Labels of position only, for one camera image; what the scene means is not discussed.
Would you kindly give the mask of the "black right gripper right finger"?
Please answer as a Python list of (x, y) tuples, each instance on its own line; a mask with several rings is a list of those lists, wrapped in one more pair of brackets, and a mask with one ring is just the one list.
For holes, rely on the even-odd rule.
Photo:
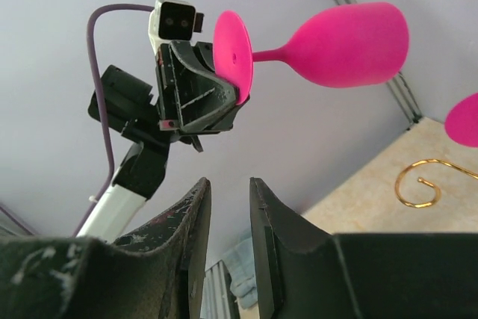
[(262, 318), (475, 318), (477, 236), (331, 235), (249, 183)]

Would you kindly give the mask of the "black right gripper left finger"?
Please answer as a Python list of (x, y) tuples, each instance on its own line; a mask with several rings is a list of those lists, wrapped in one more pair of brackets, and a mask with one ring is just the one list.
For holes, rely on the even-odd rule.
[(3, 237), (3, 318), (198, 318), (211, 183), (108, 244), (96, 238)]

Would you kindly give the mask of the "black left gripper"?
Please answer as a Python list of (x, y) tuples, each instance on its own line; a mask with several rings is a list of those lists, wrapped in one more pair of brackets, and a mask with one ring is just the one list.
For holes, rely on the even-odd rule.
[(237, 88), (214, 71), (213, 45), (174, 40), (156, 53), (159, 127), (176, 136), (229, 131)]

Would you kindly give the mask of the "gold wire wine glass rack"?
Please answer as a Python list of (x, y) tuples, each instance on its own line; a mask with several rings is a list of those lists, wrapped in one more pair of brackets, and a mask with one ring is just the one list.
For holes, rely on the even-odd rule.
[(418, 195), (412, 195), (411, 191), (404, 190), (403, 184), (406, 182), (406, 178), (409, 177), (410, 173), (425, 165), (442, 166), (477, 180), (477, 172), (443, 159), (427, 158), (413, 162), (398, 173), (394, 182), (395, 197), (406, 207), (417, 209), (427, 208), (436, 205), (442, 198), (441, 188), (423, 176), (416, 177), (416, 183), (420, 185)]

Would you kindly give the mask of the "magenta plastic wine glass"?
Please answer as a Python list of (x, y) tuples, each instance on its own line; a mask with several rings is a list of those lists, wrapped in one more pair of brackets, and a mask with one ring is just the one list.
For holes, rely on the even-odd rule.
[(444, 128), (451, 140), (477, 148), (477, 93), (453, 107), (446, 117)]

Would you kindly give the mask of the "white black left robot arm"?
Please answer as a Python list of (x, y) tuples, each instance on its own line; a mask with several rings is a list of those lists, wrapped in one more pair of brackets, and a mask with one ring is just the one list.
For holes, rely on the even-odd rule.
[(87, 112), (102, 128), (109, 169), (77, 236), (115, 239), (164, 183), (174, 144), (202, 152), (202, 137), (232, 130), (238, 88), (219, 74), (215, 49), (162, 43), (154, 84), (113, 64), (98, 75)]

